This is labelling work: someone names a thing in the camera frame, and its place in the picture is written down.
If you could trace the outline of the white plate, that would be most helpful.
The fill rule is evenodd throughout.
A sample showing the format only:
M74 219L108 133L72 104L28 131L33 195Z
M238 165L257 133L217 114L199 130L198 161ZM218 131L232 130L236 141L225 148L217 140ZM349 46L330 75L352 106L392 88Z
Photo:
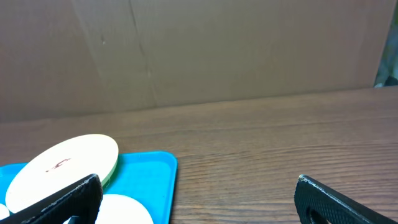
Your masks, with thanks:
M10 216L10 211L4 204L0 204L0 220L3 220Z

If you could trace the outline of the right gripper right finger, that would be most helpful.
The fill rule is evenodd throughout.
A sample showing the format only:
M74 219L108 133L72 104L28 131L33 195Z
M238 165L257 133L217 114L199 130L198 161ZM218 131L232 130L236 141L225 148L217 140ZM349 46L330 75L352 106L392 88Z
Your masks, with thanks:
M294 204L302 224L397 224L307 175L298 177Z

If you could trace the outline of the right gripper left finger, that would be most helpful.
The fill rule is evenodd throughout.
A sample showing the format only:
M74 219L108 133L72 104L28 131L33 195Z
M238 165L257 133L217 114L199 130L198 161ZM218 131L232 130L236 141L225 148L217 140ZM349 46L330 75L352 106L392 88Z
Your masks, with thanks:
M1 224L94 224L102 199L100 178L90 174L1 220Z

